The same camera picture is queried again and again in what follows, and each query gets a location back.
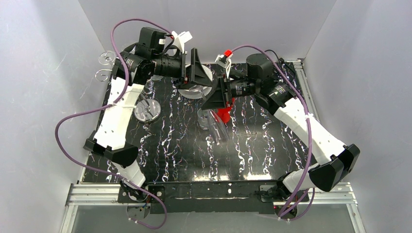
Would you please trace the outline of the chrome wine glass rack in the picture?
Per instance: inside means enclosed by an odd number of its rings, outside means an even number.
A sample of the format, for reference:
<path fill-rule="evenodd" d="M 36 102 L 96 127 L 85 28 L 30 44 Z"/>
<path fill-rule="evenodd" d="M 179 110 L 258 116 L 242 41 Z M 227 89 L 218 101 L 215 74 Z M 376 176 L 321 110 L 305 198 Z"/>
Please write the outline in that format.
<path fill-rule="evenodd" d="M 131 87 L 127 88 L 124 96 L 118 101 L 114 102 L 123 90 L 124 80 L 121 78 L 114 78 L 110 69 L 99 70 L 95 77 L 104 76 L 102 79 L 109 80 L 107 86 L 105 103 L 113 105 L 112 111 L 105 115 L 105 111 L 102 111 L 99 118 L 99 126 L 102 127 L 102 123 L 117 123 L 128 127 L 131 120 L 134 118 L 137 122 L 150 123 L 155 121 L 161 112 L 159 102 L 154 99 L 146 98 L 143 95 L 144 88 L 140 87 L 137 92 L 138 96 L 135 97 L 134 90 Z"/>

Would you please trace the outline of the clear martini glass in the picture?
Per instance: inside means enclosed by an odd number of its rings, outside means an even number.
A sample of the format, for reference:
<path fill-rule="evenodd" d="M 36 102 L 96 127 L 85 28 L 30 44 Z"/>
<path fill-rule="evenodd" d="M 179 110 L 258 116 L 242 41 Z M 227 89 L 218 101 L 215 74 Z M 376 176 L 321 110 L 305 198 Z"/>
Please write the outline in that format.
<path fill-rule="evenodd" d="M 115 64 L 117 55 L 114 51 L 105 51 L 100 54 L 98 61 L 104 66 L 113 66 Z"/>

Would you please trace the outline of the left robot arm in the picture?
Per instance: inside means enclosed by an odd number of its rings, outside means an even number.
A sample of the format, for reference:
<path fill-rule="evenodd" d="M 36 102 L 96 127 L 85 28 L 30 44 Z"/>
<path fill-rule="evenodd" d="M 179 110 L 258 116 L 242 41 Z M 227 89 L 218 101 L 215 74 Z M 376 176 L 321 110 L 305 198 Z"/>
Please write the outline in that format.
<path fill-rule="evenodd" d="M 132 189 L 141 188 L 146 178 L 137 162 L 138 148 L 126 141 L 126 131 L 147 81 L 154 75 L 170 77 L 179 89 L 212 84 L 197 49 L 190 51 L 191 61 L 186 62 L 185 44 L 191 39 L 189 31 L 177 33 L 143 27 L 137 42 L 114 52 L 107 107 L 99 127 L 86 139 L 84 149 L 111 161 Z"/>

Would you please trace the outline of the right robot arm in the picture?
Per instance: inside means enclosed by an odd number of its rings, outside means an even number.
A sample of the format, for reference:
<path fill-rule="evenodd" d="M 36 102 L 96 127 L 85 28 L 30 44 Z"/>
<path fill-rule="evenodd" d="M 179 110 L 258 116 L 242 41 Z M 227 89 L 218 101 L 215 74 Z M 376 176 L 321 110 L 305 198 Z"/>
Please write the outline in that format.
<path fill-rule="evenodd" d="M 262 53 L 249 55 L 246 59 L 246 75 L 231 71 L 231 52 L 219 54 L 216 64 L 225 72 L 218 78 L 214 90 L 202 105 L 203 110 L 224 109 L 232 99 L 253 95 L 256 102 L 278 120 L 286 124 L 308 147 L 316 164 L 294 171 L 277 181 L 280 193 L 290 195 L 296 187 L 301 190 L 319 188 L 329 192 L 354 167 L 360 154 L 355 145 L 346 145 L 330 134 L 312 115 L 305 113 L 304 106 L 286 82 L 274 77 L 273 62 Z"/>

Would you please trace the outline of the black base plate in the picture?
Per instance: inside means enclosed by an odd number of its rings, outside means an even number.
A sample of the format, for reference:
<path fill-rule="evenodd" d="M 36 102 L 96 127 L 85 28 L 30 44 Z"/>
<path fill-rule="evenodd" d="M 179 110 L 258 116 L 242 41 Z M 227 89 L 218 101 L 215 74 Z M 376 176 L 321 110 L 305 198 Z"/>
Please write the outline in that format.
<path fill-rule="evenodd" d="M 257 212 L 277 214 L 287 200 L 287 190 L 276 180 L 216 182 L 150 182 L 149 192 L 163 203 L 149 199 L 151 214 Z"/>

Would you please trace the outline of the white filament spool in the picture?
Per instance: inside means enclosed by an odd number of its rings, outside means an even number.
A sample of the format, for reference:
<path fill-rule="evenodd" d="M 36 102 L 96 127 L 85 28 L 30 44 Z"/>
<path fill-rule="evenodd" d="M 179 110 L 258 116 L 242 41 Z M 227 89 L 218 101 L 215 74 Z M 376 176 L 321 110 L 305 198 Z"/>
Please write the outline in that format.
<path fill-rule="evenodd" d="M 202 65 L 202 67 L 204 71 L 206 72 L 208 78 L 211 81 L 213 81 L 213 73 L 211 69 L 205 65 Z M 195 85 L 188 90 L 178 89 L 178 92 L 180 93 L 180 95 L 182 95 L 183 97 L 187 99 L 196 100 L 196 99 L 201 99 L 203 96 L 207 96 L 211 90 L 212 90 L 212 87 L 209 87 L 209 86 Z"/>

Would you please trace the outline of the clear champagne flute glass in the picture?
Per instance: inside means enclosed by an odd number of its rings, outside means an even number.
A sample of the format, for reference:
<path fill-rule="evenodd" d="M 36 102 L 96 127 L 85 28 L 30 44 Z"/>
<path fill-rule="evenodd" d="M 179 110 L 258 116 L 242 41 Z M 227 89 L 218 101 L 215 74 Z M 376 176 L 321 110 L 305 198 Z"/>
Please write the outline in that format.
<path fill-rule="evenodd" d="M 201 99 L 197 100 L 200 100 L 201 104 L 203 104 L 206 100 L 206 96 L 203 96 Z M 211 110 L 211 113 L 211 125 L 208 131 L 217 145 L 223 144 L 229 140 L 228 131 L 224 123 L 218 117 L 217 113 L 215 113 L 213 110 Z"/>

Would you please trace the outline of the red wine glass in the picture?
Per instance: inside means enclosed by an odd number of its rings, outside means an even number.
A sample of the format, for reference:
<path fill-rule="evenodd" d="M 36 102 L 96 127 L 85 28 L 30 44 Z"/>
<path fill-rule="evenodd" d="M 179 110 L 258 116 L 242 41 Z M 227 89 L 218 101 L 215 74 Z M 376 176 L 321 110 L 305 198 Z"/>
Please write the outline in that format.
<path fill-rule="evenodd" d="M 231 119 L 231 116 L 230 116 L 231 110 L 232 110 L 232 105 L 229 106 L 229 107 L 226 107 L 226 108 L 219 108 L 218 109 L 217 115 L 224 124 L 227 124 L 230 121 L 230 119 Z"/>

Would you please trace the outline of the clear wine glass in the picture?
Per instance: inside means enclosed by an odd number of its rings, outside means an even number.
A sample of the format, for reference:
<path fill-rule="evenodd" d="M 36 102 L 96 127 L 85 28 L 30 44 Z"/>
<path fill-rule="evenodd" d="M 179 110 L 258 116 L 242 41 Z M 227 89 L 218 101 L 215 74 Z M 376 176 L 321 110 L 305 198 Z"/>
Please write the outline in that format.
<path fill-rule="evenodd" d="M 211 110 L 199 109 L 197 111 L 198 124 L 202 130 L 208 130 L 211 125 Z"/>

